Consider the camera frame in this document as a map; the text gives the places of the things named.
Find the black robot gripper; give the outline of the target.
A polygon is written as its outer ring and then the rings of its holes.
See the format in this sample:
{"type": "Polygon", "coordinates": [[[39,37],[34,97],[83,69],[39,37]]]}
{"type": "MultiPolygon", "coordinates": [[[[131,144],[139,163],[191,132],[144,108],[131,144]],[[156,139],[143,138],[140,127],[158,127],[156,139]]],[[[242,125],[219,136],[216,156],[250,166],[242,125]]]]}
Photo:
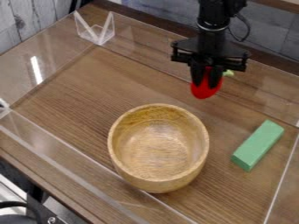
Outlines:
{"type": "Polygon", "coordinates": [[[198,87],[202,84],[204,70],[210,71],[210,88],[220,84],[224,69],[244,72],[250,52],[227,40],[227,26],[210,29],[199,26],[198,34],[171,43],[171,61],[186,63],[191,68],[191,81],[198,87]]]}

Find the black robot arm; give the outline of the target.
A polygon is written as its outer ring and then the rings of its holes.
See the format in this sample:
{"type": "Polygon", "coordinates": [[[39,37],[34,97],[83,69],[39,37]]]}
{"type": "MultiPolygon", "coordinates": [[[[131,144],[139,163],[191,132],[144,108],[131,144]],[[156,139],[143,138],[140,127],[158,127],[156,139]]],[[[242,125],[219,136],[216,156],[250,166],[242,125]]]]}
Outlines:
{"type": "Polygon", "coordinates": [[[226,35],[231,19],[246,7],[247,0],[199,0],[199,34],[171,43],[171,61],[188,65],[196,88],[207,80],[208,88],[215,89],[227,70],[247,69],[250,52],[227,41],[226,35]]]}

